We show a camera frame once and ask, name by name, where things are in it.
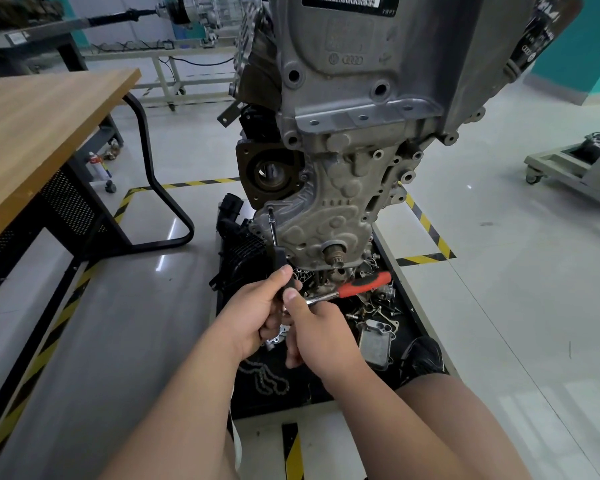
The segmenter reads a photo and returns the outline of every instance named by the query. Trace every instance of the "wooden table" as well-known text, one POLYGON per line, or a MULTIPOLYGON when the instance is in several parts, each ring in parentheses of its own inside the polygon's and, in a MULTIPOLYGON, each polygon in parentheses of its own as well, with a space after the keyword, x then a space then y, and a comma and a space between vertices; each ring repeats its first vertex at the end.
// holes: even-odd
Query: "wooden table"
POLYGON ((146 115, 128 93, 139 78, 138 69, 121 69, 0 79, 0 284, 43 228, 73 256, 0 389, 0 420, 81 263, 193 238, 191 219, 153 174, 146 115), (132 244, 85 179, 84 161, 72 156, 120 99, 136 114, 149 186, 189 229, 184 237, 132 244))

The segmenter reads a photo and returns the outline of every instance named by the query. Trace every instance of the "red handle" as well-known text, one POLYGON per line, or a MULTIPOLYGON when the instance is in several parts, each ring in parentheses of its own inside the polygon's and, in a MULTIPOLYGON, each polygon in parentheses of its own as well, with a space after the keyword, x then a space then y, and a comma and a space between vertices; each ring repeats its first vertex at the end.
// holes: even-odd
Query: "red handle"
POLYGON ((373 290, 378 288, 378 286, 388 285, 389 283, 391 283, 391 273, 389 271, 381 271, 380 273, 371 274, 342 285, 338 288, 338 294, 340 298, 348 298, 358 293, 373 290))

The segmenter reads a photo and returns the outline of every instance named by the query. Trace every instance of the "person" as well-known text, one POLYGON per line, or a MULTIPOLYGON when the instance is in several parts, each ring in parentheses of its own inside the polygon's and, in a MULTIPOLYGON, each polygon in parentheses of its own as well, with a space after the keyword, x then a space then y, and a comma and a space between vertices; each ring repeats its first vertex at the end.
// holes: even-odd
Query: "person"
MULTIPOLYGON (((284 266, 227 302, 102 480, 238 478, 226 432, 233 381, 240 361, 277 335, 281 303, 275 296, 291 275, 284 266)), ((287 366, 304 362, 320 377, 369 479, 530 479, 485 405, 443 373, 435 341, 416 339, 409 347, 410 377, 394 392, 367 366, 336 305, 309 308, 293 288, 283 301, 293 321, 287 366)))

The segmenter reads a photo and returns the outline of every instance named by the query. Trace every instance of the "hand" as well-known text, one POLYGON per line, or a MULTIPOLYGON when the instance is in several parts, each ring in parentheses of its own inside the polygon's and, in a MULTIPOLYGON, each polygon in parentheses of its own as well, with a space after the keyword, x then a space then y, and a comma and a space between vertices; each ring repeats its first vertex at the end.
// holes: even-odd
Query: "hand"
POLYGON ((294 324, 287 334, 287 367, 306 362, 325 387, 365 364, 340 309, 326 301, 309 309, 292 289, 283 295, 294 324))
MULTIPOLYGON (((285 265, 266 280, 243 286, 211 325, 209 331, 222 333, 236 351, 238 360, 254 354, 263 340, 273 339, 280 332, 282 303, 275 296, 292 273, 291 266, 285 265)), ((295 284, 298 289, 302 287, 298 281, 295 284)), ((290 317, 285 324, 290 324, 290 317)))

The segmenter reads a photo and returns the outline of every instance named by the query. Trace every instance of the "floor marking tape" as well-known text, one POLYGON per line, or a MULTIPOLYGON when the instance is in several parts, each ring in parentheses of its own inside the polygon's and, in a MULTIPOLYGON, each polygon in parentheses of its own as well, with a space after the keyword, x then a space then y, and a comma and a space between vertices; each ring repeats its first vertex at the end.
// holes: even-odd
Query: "floor marking tape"
POLYGON ((287 480, 304 480, 304 466, 297 423, 282 425, 282 446, 285 453, 287 480))
MULTIPOLYGON (((193 182, 184 182, 182 184, 166 184, 163 185, 163 188, 166 189, 174 189, 179 187, 193 187, 195 185, 210 185, 210 184, 226 184, 230 182, 239 182, 240 178, 216 178, 213 180, 197 180, 193 182)), ((131 199, 135 193, 145 192, 148 190, 152 190, 151 187, 135 187, 133 189, 129 189, 128 192, 123 197, 120 205, 116 213, 113 215, 115 221, 120 224, 122 217, 127 210, 131 199)), ((0 453, 4 449, 4 446, 7 444, 9 437, 13 433, 20 416, 22 416, 22 412, 25 409, 25 406, 29 402, 31 395, 33 393, 33 389, 37 384, 42 372, 45 370, 45 367, 51 360, 54 352, 56 351, 58 341, 62 336, 62 332, 71 320, 73 314, 75 313, 78 304, 80 303, 80 299, 84 295, 85 290, 89 282, 91 281, 91 277, 93 276, 96 270, 96 262, 90 262, 78 278, 76 282, 75 289, 73 290, 71 297, 64 305, 64 308, 60 312, 60 315, 53 323, 51 327, 51 331, 49 332, 47 338, 44 341, 42 347, 38 350, 37 354, 27 367, 23 378, 21 380, 20 386, 16 389, 11 396, 11 403, 8 407, 8 410, 5 415, 0 420, 0 453)))
POLYGON ((411 194, 407 193, 405 203, 413 211, 414 215, 417 217, 424 230, 427 231, 429 237, 433 239, 433 242, 438 247, 440 252, 434 254, 424 254, 422 256, 398 258, 396 259, 396 261, 398 261, 398 266, 413 266, 414 264, 427 264, 432 262, 447 261, 455 258, 456 255, 454 252, 451 250, 447 242, 440 237, 438 231, 435 229, 435 227, 433 227, 429 218, 426 217, 424 212, 418 207, 411 194))

